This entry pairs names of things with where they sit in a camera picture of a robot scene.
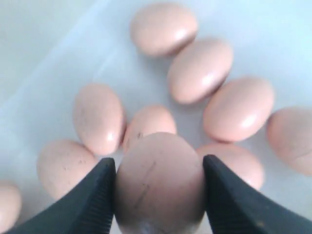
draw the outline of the egg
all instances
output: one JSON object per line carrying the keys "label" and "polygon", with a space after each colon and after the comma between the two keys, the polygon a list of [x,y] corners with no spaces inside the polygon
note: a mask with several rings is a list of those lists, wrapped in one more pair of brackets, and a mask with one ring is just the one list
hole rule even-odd
{"label": "egg", "polygon": [[19,218],[22,199],[19,188],[9,181],[0,181],[0,233],[11,229]]}
{"label": "egg", "polygon": [[211,143],[197,149],[200,157],[217,156],[242,180],[259,190],[264,183],[264,168],[258,158],[246,149],[234,144]]}
{"label": "egg", "polygon": [[115,215],[124,234],[194,233],[204,200],[202,159],[177,135],[142,138],[117,171]]}
{"label": "egg", "polygon": [[299,173],[312,176],[312,110],[282,108],[267,124],[269,144],[276,155]]}
{"label": "egg", "polygon": [[192,42],[198,23],[190,10],[174,2],[147,5],[134,16],[130,34],[138,50],[152,57],[177,53]]}
{"label": "egg", "polygon": [[213,94],[225,81],[233,63],[231,46],[220,39],[193,42],[173,60],[168,72],[172,98],[191,104]]}
{"label": "egg", "polygon": [[157,132],[176,134],[176,122],[164,106],[146,106],[136,113],[127,127],[123,140],[124,152],[127,152],[141,138]]}
{"label": "egg", "polygon": [[83,145],[71,140],[48,143],[37,161],[37,174],[56,200],[71,191],[98,163]]}
{"label": "egg", "polygon": [[270,116],[274,90],[262,78],[243,77],[222,86],[203,113],[203,127],[208,136],[224,142],[247,139]]}
{"label": "egg", "polygon": [[82,143],[96,155],[109,155],[122,143],[124,110],[117,95],[105,84],[91,83],[79,91],[73,122]]}

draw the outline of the white plastic container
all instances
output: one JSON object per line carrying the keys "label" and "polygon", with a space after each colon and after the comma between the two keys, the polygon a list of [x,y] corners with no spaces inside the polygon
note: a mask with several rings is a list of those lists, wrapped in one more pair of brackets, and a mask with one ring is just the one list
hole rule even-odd
{"label": "white plastic container", "polygon": [[[179,134],[194,147],[209,141],[201,124],[205,103],[187,107],[174,103],[166,83],[170,59],[145,58],[130,41],[132,15],[150,2],[98,0],[0,107],[0,178],[15,181],[22,190],[20,222],[53,202],[38,182],[37,155],[50,140],[77,139],[71,119],[73,99],[90,81],[109,84],[122,99],[128,118],[145,105],[161,103],[172,111]],[[228,80],[244,74],[271,80],[277,93],[275,110],[292,104],[312,105],[312,3],[179,2],[198,16],[200,38],[218,36],[233,45],[234,66]],[[312,219],[312,178],[282,164],[268,147],[263,129],[239,145],[257,154],[265,165],[261,191]],[[118,165],[121,151],[113,157]],[[120,233],[115,223],[111,232]],[[198,233],[209,233],[207,219]]]}

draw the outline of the white surface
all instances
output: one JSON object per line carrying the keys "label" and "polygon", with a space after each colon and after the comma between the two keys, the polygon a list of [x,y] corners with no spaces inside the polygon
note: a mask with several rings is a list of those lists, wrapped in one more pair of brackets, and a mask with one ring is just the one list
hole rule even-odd
{"label": "white surface", "polygon": [[95,0],[0,1],[0,105]]}
{"label": "white surface", "polygon": [[[194,147],[209,141],[201,128],[205,104],[182,107],[168,96],[166,73],[170,59],[145,58],[129,40],[129,20],[143,2],[152,1],[98,0],[0,108],[0,177],[14,180],[22,189],[21,221],[51,204],[37,181],[36,158],[41,147],[52,139],[77,139],[71,121],[73,98],[81,86],[92,80],[109,84],[120,95],[128,118],[145,105],[162,103],[173,112],[179,134]],[[219,36],[234,46],[229,79],[255,74],[271,80],[276,89],[274,109],[312,104],[312,3],[181,2],[198,15],[199,37]],[[257,154],[266,167],[262,192],[312,219],[312,178],[294,173],[277,160],[263,129],[239,145]],[[121,154],[114,158],[119,164]],[[112,233],[119,233],[116,226]],[[198,233],[206,234],[206,228],[203,226]]]}

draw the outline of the speckled egg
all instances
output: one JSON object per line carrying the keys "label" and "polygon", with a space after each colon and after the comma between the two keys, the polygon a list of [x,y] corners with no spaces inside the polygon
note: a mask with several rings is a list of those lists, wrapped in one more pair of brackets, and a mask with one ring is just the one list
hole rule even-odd
{"label": "speckled egg", "polygon": [[117,95],[105,84],[91,83],[79,91],[73,122],[82,143],[96,155],[109,155],[122,143],[124,110]]}
{"label": "speckled egg", "polygon": [[39,180],[46,191],[60,199],[74,188],[98,163],[83,145],[71,140],[48,143],[37,161]]}
{"label": "speckled egg", "polygon": [[204,200],[202,159],[177,135],[142,138],[117,171],[115,215],[122,233],[194,233]]}
{"label": "speckled egg", "polygon": [[152,133],[176,134],[176,123],[170,111],[162,105],[150,105],[139,110],[127,127],[123,140],[124,152],[141,138]]}

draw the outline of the brown egg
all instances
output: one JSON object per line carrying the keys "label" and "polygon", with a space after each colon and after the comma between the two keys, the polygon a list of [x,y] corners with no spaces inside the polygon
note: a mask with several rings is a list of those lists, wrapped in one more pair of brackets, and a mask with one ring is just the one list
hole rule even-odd
{"label": "brown egg", "polygon": [[269,144],[294,170],[312,176],[312,110],[299,106],[273,113],[267,125]]}
{"label": "brown egg", "polygon": [[104,84],[84,86],[75,98],[73,122],[82,143],[96,155],[115,152],[125,131],[125,116],[116,94]]}
{"label": "brown egg", "polygon": [[37,173],[47,192],[58,200],[71,191],[97,162],[93,154],[79,143],[52,141],[39,155]]}
{"label": "brown egg", "polygon": [[211,143],[197,149],[199,156],[217,156],[227,167],[254,189],[264,183],[264,169],[258,158],[246,149],[233,144]]}
{"label": "brown egg", "polygon": [[152,133],[176,134],[176,123],[169,110],[161,105],[150,105],[136,113],[127,127],[123,140],[124,152],[137,144],[138,140]]}
{"label": "brown egg", "polygon": [[174,59],[168,83],[172,98],[191,104],[210,96],[224,82],[233,62],[231,46],[220,39],[193,42]]}
{"label": "brown egg", "polygon": [[21,211],[22,199],[18,187],[9,181],[0,181],[0,233],[11,229]]}
{"label": "brown egg", "polygon": [[178,3],[154,3],[139,10],[131,21],[131,39],[140,52],[153,57],[177,53],[195,39],[195,16]]}
{"label": "brown egg", "polygon": [[273,105],[274,90],[268,80],[231,80],[209,101],[203,114],[204,130],[219,141],[244,140],[265,124]]}
{"label": "brown egg", "polygon": [[202,159],[177,135],[142,138],[117,171],[116,219],[124,234],[194,233],[204,198]]}

